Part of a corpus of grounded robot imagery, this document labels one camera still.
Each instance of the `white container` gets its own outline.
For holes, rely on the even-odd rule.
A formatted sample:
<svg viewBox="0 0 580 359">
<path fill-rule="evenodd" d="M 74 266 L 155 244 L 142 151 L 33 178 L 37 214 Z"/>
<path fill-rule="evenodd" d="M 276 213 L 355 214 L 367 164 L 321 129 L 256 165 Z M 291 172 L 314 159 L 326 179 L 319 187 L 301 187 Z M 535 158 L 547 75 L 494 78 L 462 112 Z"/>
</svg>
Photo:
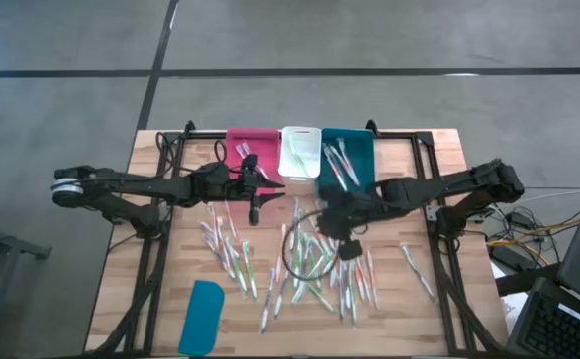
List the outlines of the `white container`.
<svg viewBox="0 0 580 359">
<path fill-rule="evenodd" d="M 279 174 L 284 184 L 314 184 L 321 172 L 321 129 L 281 129 Z"/>
</svg>

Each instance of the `power adapter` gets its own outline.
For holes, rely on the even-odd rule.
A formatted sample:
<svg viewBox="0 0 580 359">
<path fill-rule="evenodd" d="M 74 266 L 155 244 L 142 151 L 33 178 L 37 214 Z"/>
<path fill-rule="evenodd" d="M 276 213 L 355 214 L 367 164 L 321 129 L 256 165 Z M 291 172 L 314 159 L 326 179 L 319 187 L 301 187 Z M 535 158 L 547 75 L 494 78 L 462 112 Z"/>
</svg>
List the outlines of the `power adapter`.
<svg viewBox="0 0 580 359">
<path fill-rule="evenodd" d="M 489 257 L 517 272 L 532 270 L 536 267 L 535 262 L 504 245 L 491 249 L 489 251 Z"/>
<path fill-rule="evenodd" d="M 512 212 L 505 216 L 510 225 L 518 226 L 525 229 L 535 229 L 536 223 L 525 215 Z"/>
</svg>

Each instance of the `wooden table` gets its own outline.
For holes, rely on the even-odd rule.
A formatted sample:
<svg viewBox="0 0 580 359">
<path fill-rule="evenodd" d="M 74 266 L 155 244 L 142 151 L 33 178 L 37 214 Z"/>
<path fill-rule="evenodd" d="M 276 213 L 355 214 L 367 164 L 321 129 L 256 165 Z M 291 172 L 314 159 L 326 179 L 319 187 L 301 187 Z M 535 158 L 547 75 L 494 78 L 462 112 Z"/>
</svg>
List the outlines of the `wooden table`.
<svg viewBox="0 0 580 359">
<path fill-rule="evenodd" d="M 431 131 L 434 134 L 441 174 L 465 170 L 458 131 Z M 184 164 L 196 168 L 214 161 L 213 142 L 214 140 L 188 140 L 184 149 Z M 374 152 L 377 180 L 416 176 L 409 142 L 376 140 Z M 129 172 L 152 176 L 157 159 L 154 131 L 139 131 Z M 188 299 L 197 279 L 215 281 L 226 293 L 213 352 L 215 355 L 445 354 L 447 349 L 437 306 L 428 300 L 397 248 L 378 248 L 408 243 L 415 264 L 435 290 L 430 248 L 421 210 L 404 218 L 371 224 L 368 231 L 360 237 L 364 248 L 370 248 L 374 257 L 381 306 L 379 311 L 369 304 L 359 304 L 359 324 L 353 327 L 349 317 L 341 322 L 338 315 L 328 313 L 309 293 L 304 295 L 300 303 L 290 304 L 290 297 L 294 292 L 292 288 L 286 290 L 279 319 L 271 318 L 267 332 L 263 335 L 259 333 L 268 271 L 274 266 L 279 254 L 281 223 L 289 224 L 292 220 L 292 198 L 286 196 L 267 203 L 265 211 L 262 212 L 266 214 L 262 214 L 261 222 L 256 227 L 247 224 L 246 203 L 234 203 L 230 207 L 241 237 L 249 240 L 254 249 L 251 249 L 251 255 L 259 288 L 257 302 L 252 296 L 243 297 L 237 282 L 228 278 L 202 242 L 199 223 L 211 223 L 206 205 L 201 204 L 192 209 L 177 208 L 174 211 L 153 355 L 177 353 Z M 128 199 L 135 203 L 148 202 L 146 198 L 128 196 Z M 449 204 L 455 201 L 456 198 L 451 198 Z M 305 209 L 314 208 L 311 195 L 301 196 L 301 203 Z M 215 208 L 219 215 L 225 216 L 223 203 L 216 203 Z M 229 232 L 228 226 L 224 227 L 224 232 Z M 117 227 L 113 233 L 112 244 L 132 233 L 129 226 Z M 141 248 L 142 242 L 133 239 L 109 254 L 86 349 L 93 349 L 102 343 L 129 308 Z M 461 240 L 458 257 L 470 306 L 494 337 L 504 343 L 507 331 L 503 309 L 482 237 L 478 234 L 466 235 Z M 273 298 L 276 297 L 278 288 L 279 285 L 276 285 Z M 338 307 L 336 293 L 336 289 L 326 289 L 330 303 Z M 460 337 L 455 308 L 452 317 L 456 335 Z M 141 317 L 137 341 L 139 346 L 144 338 L 144 321 Z"/>
</svg>

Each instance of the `table frame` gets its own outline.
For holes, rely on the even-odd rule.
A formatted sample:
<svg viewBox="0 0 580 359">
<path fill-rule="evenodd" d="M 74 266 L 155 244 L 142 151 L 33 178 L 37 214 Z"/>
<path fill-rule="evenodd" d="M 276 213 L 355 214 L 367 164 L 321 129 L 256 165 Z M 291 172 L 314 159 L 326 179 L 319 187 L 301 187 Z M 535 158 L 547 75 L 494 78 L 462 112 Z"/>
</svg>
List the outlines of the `table frame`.
<svg viewBox="0 0 580 359">
<path fill-rule="evenodd" d="M 412 131 L 412 132 L 382 132 L 378 129 L 373 120 L 368 120 L 365 125 L 366 130 L 372 131 L 375 139 L 399 139 L 408 140 L 411 143 L 414 163 L 417 172 L 417 178 L 422 179 L 426 176 L 423 161 L 422 146 L 426 148 L 429 157 L 429 163 L 432 170 L 432 177 L 440 176 L 438 161 L 436 159 L 434 137 L 430 131 Z M 199 131 L 193 121 L 189 121 L 183 132 L 166 133 L 167 136 L 179 136 L 182 140 L 176 145 L 176 163 L 181 163 L 183 159 L 183 149 L 186 140 L 222 140 L 226 138 L 226 131 Z M 165 169 L 164 154 L 166 151 L 161 151 L 161 155 L 157 164 L 157 173 Z M 179 170 L 175 169 L 172 173 L 173 177 L 179 176 Z M 444 199 L 437 201 L 439 205 L 446 205 Z M 157 206 L 157 200 L 153 199 L 151 205 Z M 435 222 L 424 215 L 426 221 L 426 228 L 428 233 L 428 240 L 430 244 L 430 255 L 432 258 L 436 291 L 438 295 L 438 307 L 442 320 L 442 326 L 447 344 L 448 354 L 456 356 L 472 357 L 473 355 L 487 357 L 505 357 L 508 358 L 510 353 L 503 353 L 504 346 L 498 343 L 484 325 L 478 320 L 475 313 L 467 304 L 465 298 L 465 290 L 460 273 L 460 265 L 458 263 L 458 256 L 456 248 L 451 245 L 453 241 L 447 240 L 446 252 L 443 254 L 447 256 L 449 272 L 445 270 L 441 259 L 441 240 L 436 233 Z M 146 278 L 149 266 L 149 257 L 152 248 L 151 241 L 145 241 L 142 247 L 140 256 L 140 263 L 138 267 L 138 276 L 135 283 L 135 291 L 133 295 L 133 302 L 130 309 L 124 315 L 116 329 L 111 333 L 106 342 L 108 346 L 100 347 L 96 351 L 89 352 L 90 357 L 106 357 L 106 358 L 139 358 L 150 357 L 152 352 L 152 343 L 154 340 L 154 330 L 156 327 L 159 298 L 161 293 L 161 284 L 165 271 L 166 255 L 168 251 L 168 243 L 170 241 L 170 229 L 172 226 L 172 216 L 168 215 L 164 220 L 163 236 L 159 240 L 159 247 L 157 249 L 156 261 L 154 270 L 148 278 Z M 142 348 L 136 348 L 135 338 L 137 334 L 137 325 L 140 312 L 145 303 L 150 298 L 148 314 L 146 317 L 146 331 Z M 456 342 L 456 333 L 453 327 L 451 318 L 449 299 L 453 301 L 460 318 L 460 327 L 462 337 L 464 339 L 465 349 L 459 349 Z M 478 350 L 474 335 L 480 340 L 480 343 L 486 351 Z M 122 351 L 116 352 L 122 338 L 125 342 Z"/>
</svg>

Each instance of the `teal cloth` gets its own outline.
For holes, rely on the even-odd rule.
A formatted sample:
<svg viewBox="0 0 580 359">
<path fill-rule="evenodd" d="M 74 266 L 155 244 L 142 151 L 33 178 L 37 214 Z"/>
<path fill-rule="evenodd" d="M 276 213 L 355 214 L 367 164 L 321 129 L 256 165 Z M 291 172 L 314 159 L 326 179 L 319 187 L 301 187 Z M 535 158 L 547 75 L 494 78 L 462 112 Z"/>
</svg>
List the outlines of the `teal cloth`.
<svg viewBox="0 0 580 359">
<path fill-rule="evenodd" d="M 343 171 L 348 191 L 364 191 L 368 184 L 374 182 L 374 135 L 368 130 L 323 129 L 321 131 L 321 141 L 324 144 L 334 145 L 338 150 L 337 138 L 343 138 L 346 154 L 361 184 L 361 187 L 356 187 L 341 164 L 337 162 L 339 169 Z M 317 177 L 317 186 L 321 188 L 332 184 L 341 188 L 322 149 L 321 173 Z"/>
<path fill-rule="evenodd" d="M 224 300 L 225 293 L 217 283 L 204 280 L 194 282 L 179 341 L 179 353 L 201 356 L 214 349 Z"/>
</svg>

